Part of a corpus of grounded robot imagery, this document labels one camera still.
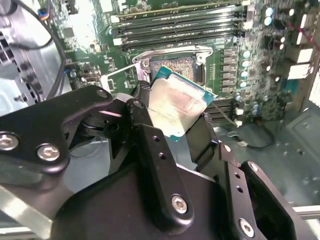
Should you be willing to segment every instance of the silver screw head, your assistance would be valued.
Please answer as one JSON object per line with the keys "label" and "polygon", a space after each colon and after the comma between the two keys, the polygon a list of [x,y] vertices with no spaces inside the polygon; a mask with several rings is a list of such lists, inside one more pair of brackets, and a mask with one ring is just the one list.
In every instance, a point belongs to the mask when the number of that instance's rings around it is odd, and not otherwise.
{"label": "silver screw head", "polygon": [[231,148],[227,145],[223,145],[224,149],[227,151],[227,152],[231,152]]}
{"label": "silver screw head", "polygon": [[140,109],[143,109],[143,108],[144,108],[144,106],[142,105],[142,103],[139,102],[139,101],[133,101],[133,104],[136,105],[136,106],[137,106],[138,108],[140,108]]}
{"label": "silver screw head", "polygon": [[0,134],[0,150],[10,151],[19,145],[19,140],[16,136],[11,134]]}
{"label": "silver screw head", "polygon": [[47,144],[39,147],[37,155],[42,160],[54,161],[60,156],[60,151],[56,146]]}
{"label": "silver screw head", "polygon": [[105,98],[105,99],[106,99],[106,98],[108,97],[107,92],[106,92],[106,91],[103,91],[103,90],[101,90],[101,89],[97,90],[96,93],[97,93],[100,97],[102,97],[102,98]]}
{"label": "silver screw head", "polygon": [[180,196],[173,196],[171,203],[173,208],[180,214],[185,214],[188,210],[186,201]]}
{"label": "silver screw head", "polygon": [[257,167],[257,165],[255,165],[255,164],[253,164],[253,163],[251,163],[250,164],[250,167],[253,169],[253,171],[255,171],[255,172],[258,172],[259,171],[259,168]]}
{"label": "silver screw head", "polygon": [[142,62],[142,66],[144,66],[145,68],[149,67],[149,62],[148,61],[143,61]]}
{"label": "silver screw head", "polygon": [[249,238],[253,238],[255,235],[255,231],[252,228],[252,226],[243,218],[239,219],[239,226],[241,230],[244,232],[245,235],[247,235]]}

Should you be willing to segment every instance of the motherboard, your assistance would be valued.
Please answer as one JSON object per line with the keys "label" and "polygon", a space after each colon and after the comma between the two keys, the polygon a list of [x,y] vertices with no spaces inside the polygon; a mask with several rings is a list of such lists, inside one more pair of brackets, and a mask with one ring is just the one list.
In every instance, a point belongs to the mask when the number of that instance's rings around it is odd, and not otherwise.
{"label": "motherboard", "polygon": [[214,94],[213,123],[241,125],[284,117],[316,72],[318,17],[312,0],[52,0],[50,23],[73,89],[129,94],[166,66]]}

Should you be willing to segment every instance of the red wire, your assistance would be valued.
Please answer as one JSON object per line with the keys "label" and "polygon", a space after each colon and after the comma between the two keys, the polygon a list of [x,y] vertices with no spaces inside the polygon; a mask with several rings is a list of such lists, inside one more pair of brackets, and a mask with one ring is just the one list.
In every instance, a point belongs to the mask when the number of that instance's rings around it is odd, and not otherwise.
{"label": "red wire", "polygon": [[306,37],[306,39],[308,39],[308,41],[316,47],[316,49],[320,52],[320,47],[318,46],[318,44],[315,43],[314,38],[312,36],[309,36],[306,34],[306,32],[299,26],[294,26],[291,23],[287,22],[286,25],[291,28],[291,29],[295,29],[298,30],[300,33],[302,33],[303,36]]}

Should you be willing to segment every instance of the ram slot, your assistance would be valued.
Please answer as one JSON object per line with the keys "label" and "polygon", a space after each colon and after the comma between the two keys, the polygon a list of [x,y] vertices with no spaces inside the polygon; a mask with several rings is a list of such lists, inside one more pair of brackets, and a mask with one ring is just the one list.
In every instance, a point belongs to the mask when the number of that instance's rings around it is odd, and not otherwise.
{"label": "ram slot", "polygon": [[238,36],[238,37],[244,36],[244,32],[239,30],[232,30],[232,31],[219,32],[219,33],[211,34],[208,36],[197,36],[192,39],[176,38],[176,39],[168,40],[166,42],[163,42],[163,41],[158,41],[157,43],[153,42],[151,45],[149,43],[142,43],[142,44],[119,46],[119,47],[122,47],[121,49],[124,52],[133,51],[133,50],[139,50],[143,52],[143,50],[148,51],[151,48],[166,49],[166,48],[175,48],[175,47],[181,47],[181,46],[198,45],[200,43],[212,42],[214,39],[233,37],[233,36]]}
{"label": "ram slot", "polygon": [[141,53],[145,51],[149,51],[152,49],[167,49],[167,48],[177,48],[181,46],[190,46],[190,45],[199,45],[199,44],[207,44],[208,42],[213,42],[214,39],[218,38],[226,38],[226,37],[243,37],[244,32],[241,30],[235,30],[235,31],[227,31],[227,32],[220,32],[218,35],[215,36],[208,36],[208,37],[201,37],[196,39],[187,39],[187,40],[173,40],[169,43],[163,44],[163,43],[153,43],[151,46],[149,44],[142,44],[142,45],[127,45],[122,47],[122,51],[139,51]]}
{"label": "ram slot", "polygon": [[162,43],[167,44],[169,42],[178,42],[178,41],[186,41],[186,40],[194,40],[194,39],[203,39],[207,37],[216,38],[220,35],[220,33],[226,32],[234,32],[239,30],[237,26],[234,25],[233,22],[220,24],[219,26],[214,26],[212,28],[208,28],[205,30],[194,30],[187,32],[180,32],[175,34],[158,34],[155,36],[147,37],[147,38],[139,38],[139,39],[131,39],[131,38],[117,38],[114,39],[113,42],[115,45],[121,46],[141,46],[145,44],[156,44]]}
{"label": "ram slot", "polygon": [[177,13],[177,14],[168,14],[164,16],[154,16],[154,17],[146,17],[140,19],[133,19],[130,21],[114,23],[112,27],[114,29],[117,28],[125,28],[125,29],[139,29],[144,27],[153,27],[164,24],[175,24],[179,23],[179,21],[189,21],[189,20],[205,20],[207,18],[212,18],[213,16],[232,13],[232,12],[243,12],[244,7],[242,5],[229,5],[214,9],[207,10],[196,10],[185,13]]}
{"label": "ram slot", "polygon": [[128,38],[137,38],[140,36],[147,37],[158,34],[174,34],[185,31],[193,31],[193,30],[205,30],[208,26],[214,26],[218,24],[224,24],[228,22],[239,23],[244,21],[245,18],[234,17],[233,14],[229,16],[220,16],[214,19],[208,20],[200,20],[200,21],[190,21],[190,22],[182,22],[180,24],[169,24],[163,26],[155,26],[155,27],[145,27],[135,30],[125,30],[121,31],[117,34],[118,38],[128,37]]}
{"label": "ram slot", "polygon": [[213,102],[215,106],[210,104],[205,112],[210,114],[212,123],[221,123],[227,121],[225,116],[221,113],[225,113],[229,118],[233,119],[234,104],[232,99],[216,100]]}

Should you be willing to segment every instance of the black cable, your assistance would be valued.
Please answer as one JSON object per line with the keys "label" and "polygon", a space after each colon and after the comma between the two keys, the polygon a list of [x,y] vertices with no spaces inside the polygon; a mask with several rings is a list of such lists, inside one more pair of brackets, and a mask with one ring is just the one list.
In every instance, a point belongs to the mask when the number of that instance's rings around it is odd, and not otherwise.
{"label": "black cable", "polygon": [[63,90],[64,90],[65,78],[66,78],[66,74],[63,74],[63,78],[62,78],[61,83],[60,83],[60,89],[59,89],[58,96],[60,96],[62,94]]}
{"label": "black cable", "polygon": [[63,48],[63,46],[61,45],[59,39],[56,37],[56,35],[53,33],[53,31],[50,29],[50,27],[44,22],[42,21],[39,16],[37,14],[35,14],[35,12],[30,8],[28,7],[27,5],[25,5],[23,2],[21,2],[20,0],[11,0],[13,1],[14,3],[16,3],[17,5],[19,5],[20,7],[22,7],[23,9],[25,9],[28,13],[30,13],[32,16],[34,16],[38,21],[39,23],[45,28],[45,30],[47,30],[47,32],[50,34],[53,42],[55,43],[56,45],[56,48],[59,52],[59,55],[61,57],[61,65],[59,67],[59,70],[58,70],[58,74],[56,76],[56,79],[52,85],[52,88],[49,92],[49,94],[47,95],[46,99],[51,99],[53,98],[58,89],[59,89],[59,85],[61,83],[61,81],[63,80],[63,77],[64,77],[64,71],[65,71],[65,67],[66,67],[66,55],[65,55],[65,50]]}
{"label": "black cable", "polygon": [[52,42],[53,42],[53,39],[52,39],[52,37],[50,37],[49,41],[47,41],[45,44],[43,44],[41,46],[27,46],[27,45],[24,45],[24,44],[21,44],[21,43],[10,43],[9,46],[11,48],[30,51],[30,50],[44,49],[44,48],[48,47],[49,45],[51,45]]}
{"label": "black cable", "polygon": [[[29,9],[26,9],[25,7],[23,7],[21,4],[19,4],[18,2],[16,1],[11,1],[12,4],[14,5],[20,5],[22,8],[24,8],[28,13],[30,13],[34,18],[36,18],[39,22],[43,23],[43,21],[40,19],[40,17],[33,11],[31,10],[30,8]],[[50,6],[51,3],[50,3],[50,0],[47,0],[47,5]],[[50,39],[44,44],[44,45],[41,45],[41,46],[28,46],[28,45],[25,45],[25,44],[22,44],[22,43],[10,43],[10,47],[11,48],[16,48],[16,49],[21,49],[21,50],[26,50],[26,51],[30,51],[30,50],[40,50],[40,49],[44,49],[46,47],[48,47],[51,43],[53,42],[53,38],[52,36],[50,37]]]}
{"label": "black cable", "polygon": [[31,84],[29,84],[29,86],[32,88],[32,91],[35,93],[38,103],[41,103],[41,97],[40,97],[39,92]]}
{"label": "black cable", "polygon": [[229,132],[228,137],[235,138],[237,143],[240,146],[246,147],[248,149],[253,149],[253,150],[265,150],[265,149],[268,149],[268,148],[272,147],[273,145],[275,145],[276,144],[275,135],[261,121],[256,121],[255,124],[258,125],[259,127],[261,127],[261,129],[263,129],[263,131],[269,136],[270,142],[267,145],[265,145],[265,146],[250,145],[247,142],[243,141],[237,132]]}
{"label": "black cable", "polygon": [[10,8],[9,11],[7,11],[6,13],[0,13],[0,17],[8,17],[12,14],[14,14],[18,9],[18,5],[15,2],[10,3]]}
{"label": "black cable", "polygon": [[275,145],[275,143],[276,143],[275,135],[268,128],[266,128],[265,125],[263,125],[263,124],[257,124],[257,125],[260,126],[264,130],[264,132],[269,136],[270,142],[265,146],[252,146],[252,145],[248,144],[246,147],[248,149],[254,149],[254,150],[265,150],[265,149],[268,149],[268,148],[272,147],[273,145]]}

